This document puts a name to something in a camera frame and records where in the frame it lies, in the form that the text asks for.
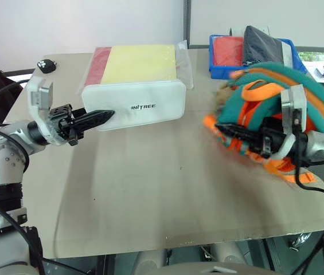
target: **red cloth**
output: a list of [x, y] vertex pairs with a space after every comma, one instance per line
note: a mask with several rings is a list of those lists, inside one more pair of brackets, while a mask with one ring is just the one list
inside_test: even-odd
[[242, 66], [243, 37], [216, 37], [213, 42], [213, 64]]
[[112, 47], [96, 48], [84, 86], [100, 84]]

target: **blue crate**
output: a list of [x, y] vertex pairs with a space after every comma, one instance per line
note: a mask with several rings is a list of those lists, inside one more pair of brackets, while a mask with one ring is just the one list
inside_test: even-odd
[[[213, 65], [213, 41], [216, 37], [221, 37], [223, 35], [213, 34], [209, 38], [209, 71], [210, 77], [213, 79], [229, 79], [229, 74], [235, 70], [243, 70], [247, 68], [246, 66], [215, 66]], [[300, 60], [298, 52], [293, 44], [293, 42], [289, 39], [279, 38], [279, 40], [290, 45], [292, 49], [292, 58], [293, 58], [293, 68], [302, 72], [308, 73], [306, 67]]]

